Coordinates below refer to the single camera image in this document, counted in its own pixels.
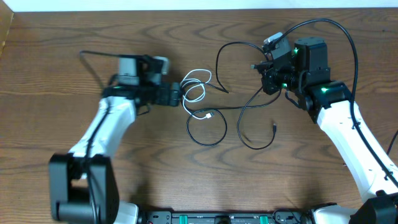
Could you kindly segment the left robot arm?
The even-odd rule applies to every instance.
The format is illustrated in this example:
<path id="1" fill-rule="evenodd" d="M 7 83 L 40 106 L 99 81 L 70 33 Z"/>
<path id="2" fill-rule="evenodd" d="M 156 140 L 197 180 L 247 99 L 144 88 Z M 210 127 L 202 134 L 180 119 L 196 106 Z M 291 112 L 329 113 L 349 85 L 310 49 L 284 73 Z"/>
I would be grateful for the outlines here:
<path id="1" fill-rule="evenodd" d="M 51 216 L 67 223 L 137 223 L 139 207 L 119 198 L 111 160 L 124 133 L 150 105 L 178 106 L 178 83 L 166 83 L 166 57 L 118 55 L 118 72 L 103 88 L 83 137 L 49 160 Z"/>

